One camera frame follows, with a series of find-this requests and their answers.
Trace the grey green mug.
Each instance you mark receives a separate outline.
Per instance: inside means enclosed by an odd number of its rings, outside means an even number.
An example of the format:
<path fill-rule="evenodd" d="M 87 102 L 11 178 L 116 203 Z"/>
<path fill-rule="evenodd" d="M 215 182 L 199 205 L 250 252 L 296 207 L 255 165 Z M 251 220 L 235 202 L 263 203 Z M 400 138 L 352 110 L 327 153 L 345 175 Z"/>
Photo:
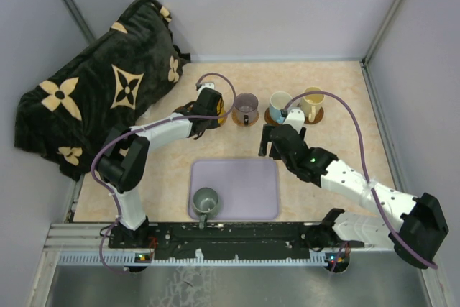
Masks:
<path fill-rule="evenodd" d="M 192 198 L 192 210 L 198 217 L 198 227 L 204 230 L 209 219 L 215 219 L 221 210 L 221 198 L 212 188 L 198 189 Z"/>

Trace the light blue mug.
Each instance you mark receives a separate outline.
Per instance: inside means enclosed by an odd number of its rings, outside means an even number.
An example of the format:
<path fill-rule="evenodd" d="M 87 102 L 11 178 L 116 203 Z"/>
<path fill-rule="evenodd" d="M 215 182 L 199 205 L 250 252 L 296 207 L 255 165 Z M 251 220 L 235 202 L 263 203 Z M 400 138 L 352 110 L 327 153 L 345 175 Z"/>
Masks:
<path fill-rule="evenodd" d="M 271 120 L 277 124 L 281 124 L 284 121 L 281 110 L 288 104 L 292 99 L 292 96 L 284 91 L 277 91 L 270 97 L 269 115 Z"/>

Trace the purple mug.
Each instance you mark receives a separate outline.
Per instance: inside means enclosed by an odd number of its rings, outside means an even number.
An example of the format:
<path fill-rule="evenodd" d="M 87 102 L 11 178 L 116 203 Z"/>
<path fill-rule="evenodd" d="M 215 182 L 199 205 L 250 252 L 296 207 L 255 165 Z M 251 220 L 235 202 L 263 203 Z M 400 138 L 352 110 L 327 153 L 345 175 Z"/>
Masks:
<path fill-rule="evenodd" d="M 240 93 L 236 97 L 234 110 L 237 111 L 238 118 L 245 122 L 250 122 L 258 112 L 259 102 L 252 93 Z"/>

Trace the woven rattan coaster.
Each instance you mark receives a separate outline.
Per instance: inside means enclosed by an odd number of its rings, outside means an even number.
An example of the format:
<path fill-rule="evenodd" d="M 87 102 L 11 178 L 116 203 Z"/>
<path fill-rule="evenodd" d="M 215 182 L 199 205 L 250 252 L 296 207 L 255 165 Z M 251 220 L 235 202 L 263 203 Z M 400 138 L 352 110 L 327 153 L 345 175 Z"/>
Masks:
<path fill-rule="evenodd" d="M 256 113 L 255 115 L 255 118 L 253 118 L 253 120 L 251 120 L 250 122 L 245 122 L 244 120 L 240 120 L 238 118 L 238 115 L 237 115 L 237 111 L 236 110 L 233 110 L 232 111 L 232 120 L 233 122 L 237 125 L 237 126 L 240 126 L 240 127 L 250 127 L 250 126 L 253 126 L 254 124 L 257 123 L 257 121 L 259 120 L 259 113 Z"/>

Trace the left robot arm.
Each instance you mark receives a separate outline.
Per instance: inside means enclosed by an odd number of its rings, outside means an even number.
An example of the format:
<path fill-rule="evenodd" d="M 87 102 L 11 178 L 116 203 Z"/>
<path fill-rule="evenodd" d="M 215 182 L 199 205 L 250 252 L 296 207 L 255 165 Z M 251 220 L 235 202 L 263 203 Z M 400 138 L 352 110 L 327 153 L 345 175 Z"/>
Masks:
<path fill-rule="evenodd" d="M 141 247 L 150 237 L 138 190 L 148 154 L 179 139 L 200 138 L 207 129 L 219 126 L 217 117 L 224 113 L 222 95 L 204 86 L 196 101 L 167 118 L 144 126 L 117 126 L 109 132 L 92 163 L 91 174 L 113 196 L 116 220 L 124 227 L 124 238 L 132 246 Z"/>

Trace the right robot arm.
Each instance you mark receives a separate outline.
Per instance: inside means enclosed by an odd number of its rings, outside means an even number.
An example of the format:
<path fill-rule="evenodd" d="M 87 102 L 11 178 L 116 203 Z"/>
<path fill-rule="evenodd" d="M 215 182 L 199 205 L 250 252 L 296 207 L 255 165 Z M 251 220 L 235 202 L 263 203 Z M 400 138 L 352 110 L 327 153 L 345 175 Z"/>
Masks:
<path fill-rule="evenodd" d="M 338 209 L 330 211 L 321 228 L 321 238 L 327 245 L 362 242 L 393 249 L 413 267 L 438 267 L 433 259 L 449 228 L 435 196 L 412 196 L 367 180 L 335 154 L 307 146 L 304 136 L 304 129 L 297 131 L 289 124 L 266 124 L 259 155 L 283 161 L 299 180 L 340 194 L 371 212 L 371 216 L 363 216 Z"/>

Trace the brown wooden coaster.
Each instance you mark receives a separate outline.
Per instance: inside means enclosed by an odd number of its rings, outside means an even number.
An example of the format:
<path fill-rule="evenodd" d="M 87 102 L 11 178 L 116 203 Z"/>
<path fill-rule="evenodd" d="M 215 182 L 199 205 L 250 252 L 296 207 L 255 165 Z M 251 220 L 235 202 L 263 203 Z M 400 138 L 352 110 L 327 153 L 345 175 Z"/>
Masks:
<path fill-rule="evenodd" d="M 267 108 L 264 112 L 264 120 L 267 124 L 277 127 L 284 123 L 287 115 L 286 110 Z"/>
<path fill-rule="evenodd" d="M 305 124 L 317 124 L 323 119 L 324 110 L 322 107 L 302 107 L 301 110 L 305 114 Z"/>

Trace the cream yellow mug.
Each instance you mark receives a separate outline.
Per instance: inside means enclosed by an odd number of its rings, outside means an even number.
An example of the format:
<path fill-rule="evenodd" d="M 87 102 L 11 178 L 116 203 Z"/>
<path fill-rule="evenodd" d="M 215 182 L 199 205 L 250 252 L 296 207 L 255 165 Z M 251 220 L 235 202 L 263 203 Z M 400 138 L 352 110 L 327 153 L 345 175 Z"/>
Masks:
<path fill-rule="evenodd" d="M 322 107 L 324 102 L 325 96 L 322 93 L 313 93 L 307 96 L 302 97 L 300 100 L 300 108 L 302 107 Z"/>

